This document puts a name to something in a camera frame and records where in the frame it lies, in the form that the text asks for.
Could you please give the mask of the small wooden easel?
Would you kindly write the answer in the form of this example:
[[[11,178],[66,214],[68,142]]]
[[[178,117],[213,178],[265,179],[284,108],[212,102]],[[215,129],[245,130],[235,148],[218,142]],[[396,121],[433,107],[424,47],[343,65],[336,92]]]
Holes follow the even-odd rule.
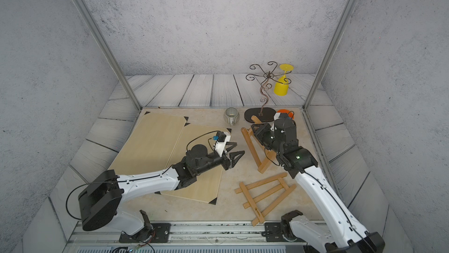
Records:
[[[275,168],[276,153],[274,151],[266,150],[264,146],[258,142],[254,136],[254,131],[251,128],[251,125],[244,124],[240,131],[249,148],[250,155],[256,163],[257,171],[261,174],[264,174],[267,171],[273,171]]]

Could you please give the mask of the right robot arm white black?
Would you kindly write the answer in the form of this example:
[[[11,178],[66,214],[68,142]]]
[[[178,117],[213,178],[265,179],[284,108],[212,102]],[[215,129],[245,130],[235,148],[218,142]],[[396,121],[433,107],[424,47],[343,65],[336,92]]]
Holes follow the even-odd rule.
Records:
[[[296,123],[288,114],[277,114],[273,123],[254,123],[251,129],[254,138],[275,152],[279,165],[306,191],[328,227],[324,230],[300,211],[291,211],[281,218],[284,239],[304,240],[320,253],[383,252],[381,234],[369,232],[344,205],[315,157],[299,145]]]

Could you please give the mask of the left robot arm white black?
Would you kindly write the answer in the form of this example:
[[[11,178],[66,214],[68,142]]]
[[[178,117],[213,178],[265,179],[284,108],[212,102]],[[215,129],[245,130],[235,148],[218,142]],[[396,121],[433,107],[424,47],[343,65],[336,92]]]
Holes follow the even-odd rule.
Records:
[[[245,153],[234,152],[236,145],[235,142],[218,143],[219,149],[212,153],[202,144],[194,145],[179,163],[163,171],[139,175],[117,175],[114,170],[103,172],[78,196],[83,230],[107,226],[120,230],[133,241],[148,241],[154,235],[148,215],[143,210],[134,214],[124,204],[150,193],[186,188],[199,175],[219,165],[224,170],[235,167]]]

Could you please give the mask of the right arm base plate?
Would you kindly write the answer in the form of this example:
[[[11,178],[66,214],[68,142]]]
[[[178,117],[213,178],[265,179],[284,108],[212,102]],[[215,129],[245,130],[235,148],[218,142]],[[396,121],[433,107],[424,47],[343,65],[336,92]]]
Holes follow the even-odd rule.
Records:
[[[298,237],[286,237],[280,222],[265,222],[261,235],[266,242],[302,242],[307,244],[306,241]]]

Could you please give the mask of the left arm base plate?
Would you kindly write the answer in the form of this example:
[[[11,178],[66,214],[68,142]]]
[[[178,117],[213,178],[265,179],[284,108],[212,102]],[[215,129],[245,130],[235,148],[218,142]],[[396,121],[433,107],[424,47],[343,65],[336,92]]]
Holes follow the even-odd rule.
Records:
[[[142,230],[134,235],[123,232],[119,237],[119,243],[168,243],[171,223],[152,223],[144,226]]]

